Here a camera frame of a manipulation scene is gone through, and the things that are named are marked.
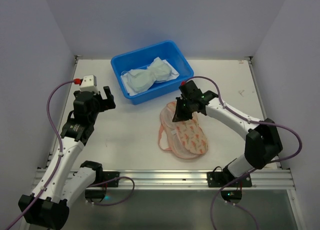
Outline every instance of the cable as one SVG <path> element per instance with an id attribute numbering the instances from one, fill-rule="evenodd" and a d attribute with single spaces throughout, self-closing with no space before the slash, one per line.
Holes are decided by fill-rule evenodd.
<path id="1" fill-rule="evenodd" d="M 50 125 L 51 125 L 51 127 L 52 127 L 52 129 L 53 129 L 53 131 L 54 131 L 54 133 L 55 133 L 55 135 L 56 135 L 56 137 L 58 138 L 59 145 L 60 145 L 60 152 L 63 151 L 63 145 L 62 145 L 61 137 L 60 137 L 60 135 L 59 135 L 59 133 L 58 133 L 56 127 L 55 127 L 54 122 L 53 122 L 52 119 L 51 119 L 51 115 L 50 115 L 50 101 L 51 101 L 51 98 L 52 98 L 52 96 L 54 95 L 54 93 L 57 91 L 57 89 L 59 89 L 61 86 L 64 86 L 64 85 L 69 84 L 69 83 L 74 83 L 74 82 L 75 82 L 74 80 L 73 80 L 73 81 L 67 81 L 67 82 L 64 82 L 64 83 L 58 85 L 58 86 L 51 92 L 51 94 L 49 95 L 48 101 L 47 101 L 47 103 L 46 103 L 46 114 L 47 114 L 47 116 L 48 116 Z M 53 169 L 53 172 L 51 173 L 51 175 L 50 175 L 50 177 L 48 178 L 48 180 L 44 183 L 44 187 L 45 187 L 45 188 L 49 185 L 50 181 L 51 181 L 52 178 L 54 177 L 54 175 L 55 175 L 55 173 L 56 173 L 56 171 L 57 171 L 57 169 L 58 169 L 58 167 L 59 167 L 60 162 L 61 162 L 61 156 L 58 156 L 58 160 L 57 160 L 56 165 L 55 165 L 55 167 L 54 167 L 54 169 Z M 26 212 L 33 206 L 33 204 L 39 199 L 39 197 L 42 195 L 43 192 L 44 192 L 44 190 L 41 190 L 41 191 L 36 195 L 36 197 L 32 200 L 32 202 L 25 208 L 25 210 L 24 210 L 22 213 L 20 213 L 20 215 L 17 216 L 16 219 L 14 219 L 14 220 L 5 228 L 5 230 L 9 230 L 11 227 L 13 227 L 13 225 L 15 225 L 15 224 L 20 220 L 20 218 L 23 217 L 23 215 L 25 215 L 25 213 L 26 213 Z"/>
<path id="2" fill-rule="evenodd" d="M 219 98 L 219 101 L 220 101 L 221 105 L 223 105 L 229 112 L 231 112 L 232 114 L 234 114 L 235 116 L 237 116 L 237 117 L 240 118 L 241 120 L 244 120 L 244 121 L 249 122 L 249 120 L 248 120 L 247 118 L 241 116 L 240 114 L 238 114 L 237 112 L 235 112 L 234 110 L 232 110 L 231 108 L 229 108 L 227 105 L 224 104 L 224 102 L 223 102 L 223 100 L 222 100 L 222 97 L 221 97 L 220 89 L 219 89 L 218 85 L 216 84 L 216 82 L 214 82 L 212 79 L 210 79 L 210 78 L 208 78 L 208 77 L 204 77 L 204 76 L 193 76 L 193 77 L 189 78 L 187 81 L 189 81 L 189 80 L 191 80 L 191 79 L 193 79 L 193 78 L 206 79 L 206 80 L 210 81 L 211 83 L 213 83 L 214 86 L 215 86 L 215 88 L 216 88 L 216 90 L 217 90 L 218 98 Z M 284 160 L 291 159 L 291 158 L 297 156 L 297 155 L 301 152 L 302 146 L 303 146 L 302 140 L 301 140 L 300 136 L 299 136 L 294 130 L 290 129 L 289 127 L 286 127 L 286 126 L 283 126 L 283 125 L 280 125 L 280 124 L 276 124 L 276 123 L 269 123 L 269 122 L 262 122 L 262 121 L 250 121 L 250 123 L 260 124 L 260 125 L 274 126 L 274 127 L 279 127 L 279 128 L 285 129 L 285 130 L 291 132 L 291 133 L 297 138 L 297 140 L 298 140 L 299 147 L 298 147 L 297 151 L 296 151 L 294 154 L 289 155 L 289 156 L 286 156 L 286 157 L 283 157 L 283 158 L 279 158 L 279 159 L 273 160 L 273 161 L 271 161 L 271 162 L 269 162 L 269 163 L 280 162 L 280 161 L 284 161 Z M 215 221 L 214 221 L 214 217 L 213 217 L 213 207 L 214 207 L 214 203 L 215 203 L 215 200 L 216 200 L 217 196 L 219 195 L 219 193 L 220 193 L 224 188 L 226 188 L 226 187 L 232 185 L 233 183 L 241 180 L 242 178 L 250 175 L 250 174 L 253 173 L 255 170 L 256 170 L 256 169 L 254 168 L 254 169 L 248 171 L 247 173 L 243 174 L 242 176 L 240 176 L 240 177 L 232 180 L 231 182 L 229 182 L 228 184 L 226 184 L 225 186 L 223 186 L 222 188 L 220 188 L 219 191 L 214 195 L 214 197 L 213 197 L 213 199 L 212 199 L 212 202 L 211 202 L 211 206 L 210 206 L 210 218 L 211 218 L 212 226 L 214 227 L 215 230 L 217 230 L 217 227 L 216 227 L 216 224 L 215 224 Z M 244 207 L 239 206 L 239 205 L 237 205 L 237 204 L 234 204 L 234 206 L 237 206 L 238 208 L 240 208 L 240 209 L 244 210 L 245 212 L 247 212 L 247 213 L 253 218 L 253 220 L 254 220 L 254 222 L 255 222 L 256 228 L 257 228 L 257 229 L 260 229 L 259 224 L 258 224 L 258 222 L 257 222 L 257 219 L 255 218 L 255 216 L 254 216 L 251 212 L 249 212 L 247 209 L 245 209 Z"/>
<path id="3" fill-rule="evenodd" d="M 117 201 L 117 202 L 114 202 L 114 203 L 107 203 L 107 204 L 104 204 L 104 203 L 99 203 L 99 202 L 92 202 L 94 205 L 98 205 L 98 206 L 113 206 L 113 205 L 117 205 L 117 204 L 120 204 L 120 203 L 123 203 L 125 202 L 126 200 L 128 200 L 132 194 L 133 194 L 133 191 L 135 189 L 135 182 L 132 178 L 128 177 L 128 176 L 120 176 L 120 177 L 115 177 L 111 180 L 108 180 L 108 181 L 104 181 L 104 182 L 100 182 L 100 183 L 97 183 L 97 184 L 92 184 L 90 185 L 89 187 L 93 187 L 93 186 L 100 186 L 100 185 L 103 185 L 103 184 L 106 184 L 106 183 L 109 183 L 109 182 L 112 182 L 112 181 L 116 181 L 116 180 L 120 180 L 120 179 L 128 179 L 132 182 L 133 186 L 132 186 L 132 190 L 130 191 L 129 195 L 126 196 L 124 199 L 120 200 L 120 201 Z"/>

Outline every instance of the blue plastic bin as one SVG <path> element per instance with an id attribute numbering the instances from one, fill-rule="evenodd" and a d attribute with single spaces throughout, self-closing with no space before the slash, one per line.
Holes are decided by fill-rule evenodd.
<path id="1" fill-rule="evenodd" d="M 155 83 L 147 91 L 130 96 L 121 80 L 121 73 L 131 69 L 146 69 L 156 57 L 167 60 L 179 72 L 179 77 L 171 81 Z M 111 60 L 111 65 L 123 95 L 130 99 L 134 105 L 176 91 L 179 89 L 182 81 L 194 75 L 194 71 L 173 41 L 163 41 L 152 46 L 115 56 Z"/>

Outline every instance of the pink bra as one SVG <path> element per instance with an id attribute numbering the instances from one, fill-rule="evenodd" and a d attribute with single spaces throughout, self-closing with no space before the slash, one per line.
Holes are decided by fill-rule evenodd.
<path id="1" fill-rule="evenodd" d="M 172 101 L 160 113 L 161 126 L 158 135 L 158 145 L 164 151 L 172 151 L 177 157 L 193 159 L 208 151 L 208 141 L 199 127 L 198 117 L 193 113 L 193 119 L 183 122 L 172 122 L 176 111 L 176 101 Z M 160 140 L 165 131 L 168 148 L 162 148 Z"/>

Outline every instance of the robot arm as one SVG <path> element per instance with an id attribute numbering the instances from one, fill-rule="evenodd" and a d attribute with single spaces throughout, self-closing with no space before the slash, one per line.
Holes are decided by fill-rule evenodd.
<path id="1" fill-rule="evenodd" d="M 50 229 L 61 229 L 67 221 L 69 208 L 77 197 L 90 184 L 102 182 L 102 165 L 86 161 L 80 166 L 77 174 L 66 184 L 66 179 L 76 158 L 94 131 L 98 113 L 116 107 L 109 87 L 103 89 L 106 99 L 102 99 L 97 89 L 96 77 L 91 75 L 85 76 L 81 80 L 80 91 L 74 92 L 74 110 L 69 113 L 61 133 L 63 151 L 60 152 L 58 148 L 44 176 L 32 190 L 31 195 L 22 195 L 19 200 L 19 208 L 24 211 L 35 199 L 35 196 L 44 190 L 24 215 L 28 223 Z M 44 183 L 47 181 L 49 181 L 48 185 L 44 187 Z"/>
<path id="2" fill-rule="evenodd" d="M 262 121 L 230 106 L 226 102 L 222 105 L 218 95 L 212 91 L 202 93 L 193 81 L 179 87 L 181 97 L 177 98 L 176 111 L 173 122 L 192 119 L 193 112 L 200 112 L 222 122 L 245 140 L 244 154 L 230 162 L 223 170 L 219 181 L 226 184 L 243 175 L 253 168 L 262 169 L 282 150 L 282 144 L 275 127 L 250 123 Z M 229 108 L 249 119 L 243 121 L 225 108 Z"/>

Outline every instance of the white plastic part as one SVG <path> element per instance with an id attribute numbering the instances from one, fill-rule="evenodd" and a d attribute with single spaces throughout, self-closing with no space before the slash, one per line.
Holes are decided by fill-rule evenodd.
<path id="1" fill-rule="evenodd" d="M 228 165 L 228 170 L 234 177 L 239 177 L 253 168 L 254 167 L 248 163 L 244 154 Z"/>
<path id="2" fill-rule="evenodd" d="M 81 167 L 73 178 L 64 186 L 61 200 L 66 199 L 66 205 L 71 207 L 81 193 L 96 179 L 96 172 L 88 167 Z"/>
<path id="3" fill-rule="evenodd" d="M 90 91 L 99 94 L 96 77 L 94 75 L 84 76 L 80 85 L 80 91 Z"/>
<path id="4" fill-rule="evenodd" d="M 241 116 L 247 118 L 248 115 L 237 110 L 236 108 L 230 106 L 227 103 L 224 103 L 224 105 L 227 105 L 229 108 L 240 114 Z M 244 140 L 246 139 L 246 135 L 249 132 L 249 129 L 255 129 L 258 124 L 252 124 L 243 121 L 242 119 L 234 116 L 231 112 L 229 112 L 227 109 L 224 108 L 223 105 L 220 104 L 220 101 L 218 98 L 212 99 L 209 104 L 205 107 L 206 114 L 209 117 L 212 117 L 220 122 L 222 122 L 224 125 L 228 126 L 232 130 L 234 130 L 237 134 L 239 134 Z M 258 118 L 249 117 L 250 120 L 253 121 L 261 121 Z"/>
<path id="5" fill-rule="evenodd" d="M 63 157 L 61 157 L 61 161 L 59 167 L 51 179 L 50 183 L 46 187 L 46 191 L 42 193 L 40 199 L 46 199 L 47 197 L 51 198 L 52 202 L 59 203 L 61 199 L 61 194 L 63 187 L 65 185 L 68 174 L 74 164 L 76 158 L 79 153 L 83 150 L 84 145 L 82 142 L 76 142 L 73 138 L 65 137 L 62 139 L 63 146 Z M 59 151 L 57 150 L 51 160 L 49 167 L 47 168 L 43 178 L 38 183 L 38 185 L 34 188 L 32 193 L 37 195 L 41 191 L 41 187 L 46 183 L 49 179 L 51 173 L 53 172 L 59 157 Z"/>

